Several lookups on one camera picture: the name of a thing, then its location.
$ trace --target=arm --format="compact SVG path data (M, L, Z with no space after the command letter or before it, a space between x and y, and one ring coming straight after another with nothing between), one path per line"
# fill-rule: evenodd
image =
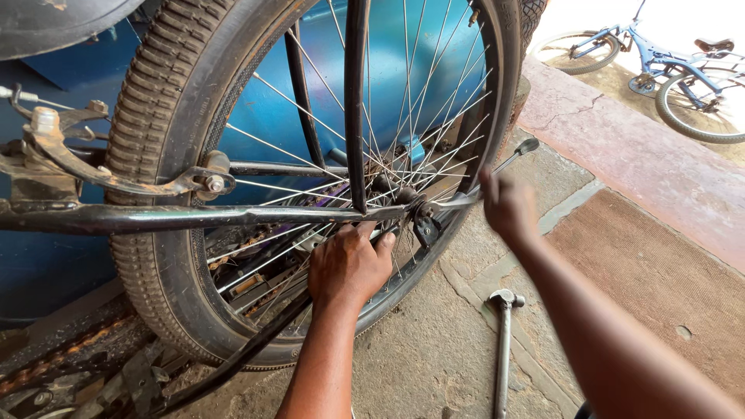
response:
M713 382L597 290L539 235L532 191L479 174L484 211L535 283L602 419L745 418Z
M308 290L313 313L308 335L277 418L350 418L352 345L357 316L393 269L396 236L386 233L373 249L375 221L347 224L313 249Z

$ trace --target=crack in concrete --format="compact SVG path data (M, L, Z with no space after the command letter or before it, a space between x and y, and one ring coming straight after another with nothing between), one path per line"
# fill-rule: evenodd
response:
M586 112L586 111L588 111L588 110L592 110L592 108L594 108L594 107L595 107L595 102L596 102L596 101L597 101L597 100L598 100L599 98L602 98L603 96L605 96L605 93L601 93L601 94L599 94L599 96L598 96L598 97L595 97L595 98L593 98L593 99L592 99L592 105L591 105L591 106L589 106L589 107L584 107L583 109L580 109L580 110L578 110L578 111L576 111L576 112L557 113L556 115L554 115L554 116L553 116L553 117L551 118L551 120L550 120L549 122L547 122L547 123L546 123L546 125L544 125L544 126L543 126L543 127L541 127L541 128L534 128L534 129L535 129L535 130L540 130L540 131L543 131L543 130L546 130L546 129L548 129L548 126L549 126L549 125L551 125L551 123L553 123L553 122L554 122L554 119L556 119L556 118L558 118L558 117L560 117L560 116L564 116L564 115L577 115L577 114L580 114L580 113L582 113L582 112Z

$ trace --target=bicycle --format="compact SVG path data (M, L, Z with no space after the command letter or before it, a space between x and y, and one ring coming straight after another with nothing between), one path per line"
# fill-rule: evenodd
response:
M629 80L628 86L654 97L657 113L666 124L704 142L745 142L745 72L738 68L745 64L745 57L732 52L734 41L699 38L695 44L702 52L691 56L660 48L636 29L645 2L628 26L561 34L540 42L531 54L569 75L581 75L607 66L619 51L630 51L634 42L641 74ZM660 77L667 80L654 94Z
M475 174L505 136L532 34L520 13L517 0L167 1L108 134L81 126L108 118L105 104L28 110L14 87L9 101L29 123L0 153L11 182L0 229L110 236L147 325L218 365L305 295L315 246L342 223L376 220L374 234L393 231L399 246L360 313L362 333L476 202ZM450 138L464 115L475 123ZM85 183L104 187L105 203L81 203ZM311 310L247 369L293 365Z

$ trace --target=blue bicycle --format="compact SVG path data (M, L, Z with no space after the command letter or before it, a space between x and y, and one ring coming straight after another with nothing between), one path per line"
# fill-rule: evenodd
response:
M561 34L536 45L531 54L569 75L581 75L607 66L634 42L641 74L629 81L629 88L654 97L665 123L700 141L745 142L745 57L732 52L734 41L699 38L694 43L702 51L692 55L660 48L636 30L645 1L626 27ZM660 77L667 80L654 95Z

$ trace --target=stone floor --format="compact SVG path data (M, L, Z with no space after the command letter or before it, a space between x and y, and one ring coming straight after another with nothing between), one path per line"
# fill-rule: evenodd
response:
M509 153L528 134L516 129ZM506 174L531 182L543 233L603 184L542 145ZM475 207L439 263L355 342L357 418L488 418L495 373L495 317L481 301L508 286L527 297L513 317L511 418L571 419L583 396L537 292ZM179 386L208 371L192 368ZM271 418L292 370L239 374L174 418Z

